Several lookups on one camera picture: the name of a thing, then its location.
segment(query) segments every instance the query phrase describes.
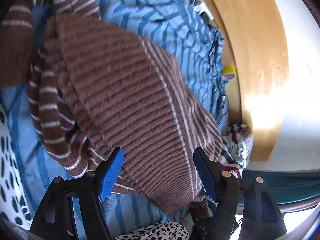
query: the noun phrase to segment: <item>tape roll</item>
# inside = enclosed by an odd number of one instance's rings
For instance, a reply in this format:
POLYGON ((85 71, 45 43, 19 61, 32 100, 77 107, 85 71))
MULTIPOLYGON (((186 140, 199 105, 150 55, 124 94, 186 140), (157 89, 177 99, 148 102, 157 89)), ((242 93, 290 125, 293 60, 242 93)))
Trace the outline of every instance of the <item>tape roll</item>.
POLYGON ((237 75, 236 68, 231 65, 226 65, 224 68, 221 70, 221 75, 223 80, 230 80, 234 78, 237 75))

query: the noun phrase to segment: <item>blue striped fabric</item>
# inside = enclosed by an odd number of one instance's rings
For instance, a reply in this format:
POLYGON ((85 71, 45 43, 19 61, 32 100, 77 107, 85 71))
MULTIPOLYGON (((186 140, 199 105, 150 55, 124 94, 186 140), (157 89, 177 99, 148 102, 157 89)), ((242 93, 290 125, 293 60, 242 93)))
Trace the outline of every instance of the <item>blue striped fabric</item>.
POLYGON ((96 0, 102 20, 149 39, 175 55, 185 84, 221 120, 223 36, 184 0, 96 0))
MULTIPOLYGON (((12 149, 16 154, 30 213, 34 216, 53 178, 72 178, 44 151, 33 126, 26 88, 27 85, 18 85, 1 89, 0 100, 8 118, 12 149)), ((101 204, 101 209, 112 236, 117 236, 158 222, 179 222, 188 207, 170 218, 139 194, 111 194, 101 204)), ((85 239, 79 201, 74 201, 74 211, 79 239, 85 239)))

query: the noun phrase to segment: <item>brown striped sweater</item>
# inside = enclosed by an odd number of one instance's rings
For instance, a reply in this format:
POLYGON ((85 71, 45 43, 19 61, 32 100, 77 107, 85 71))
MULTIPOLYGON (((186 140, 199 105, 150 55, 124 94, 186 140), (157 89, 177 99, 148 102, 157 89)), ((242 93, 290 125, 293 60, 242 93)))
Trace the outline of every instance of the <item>brown striped sweater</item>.
POLYGON ((168 215, 201 201, 193 150, 216 160, 221 137, 184 85, 177 59, 96 15, 57 14, 47 28, 27 90, 47 153, 77 178, 122 147, 113 192, 140 193, 168 215))

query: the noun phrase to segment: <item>spotted fabric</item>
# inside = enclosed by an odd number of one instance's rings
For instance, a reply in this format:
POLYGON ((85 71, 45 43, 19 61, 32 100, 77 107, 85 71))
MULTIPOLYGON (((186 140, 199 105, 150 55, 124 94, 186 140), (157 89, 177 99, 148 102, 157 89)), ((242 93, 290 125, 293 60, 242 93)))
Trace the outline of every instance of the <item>spotted fabric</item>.
POLYGON ((188 231, 177 222, 164 222, 138 228, 130 234, 116 236, 114 240, 188 240, 188 231))
POLYGON ((1 105, 0 121, 0 212, 12 223, 29 230, 32 219, 12 150, 8 119, 1 105))

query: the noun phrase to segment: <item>clothing pile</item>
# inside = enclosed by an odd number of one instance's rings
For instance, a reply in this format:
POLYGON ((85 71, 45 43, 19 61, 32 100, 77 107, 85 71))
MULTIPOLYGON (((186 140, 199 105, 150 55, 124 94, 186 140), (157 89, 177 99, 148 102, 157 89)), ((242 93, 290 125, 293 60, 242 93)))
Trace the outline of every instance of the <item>clothing pile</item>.
POLYGON ((223 36, 211 30, 185 0, 96 0, 101 19, 173 54, 184 83, 219 123, 225 101, 223 36))
POLYGON ((253 146, 253 133, 245 125, 233 124, 228 128, 228 133, 222 136, 222 151, 218 158, 218 165, 223 171, 230 171, 241 179, 242 171, 250 159, 253 146))
POLYGON ((212 115, 184 85, 177 59, 100 21, 95 0, 52 0, 56 15, 31 54, 32 1, 48 0, 18 0, 1 25, 10 48, 1 57, 12 66, 2 76, 9 83, 1 84, 28 81, 31 116, 50 157, 79 177, 122 147, 114 192, 140 193, 168 215, 203 201, 193 150, 217 160, 222 141, 212 115))

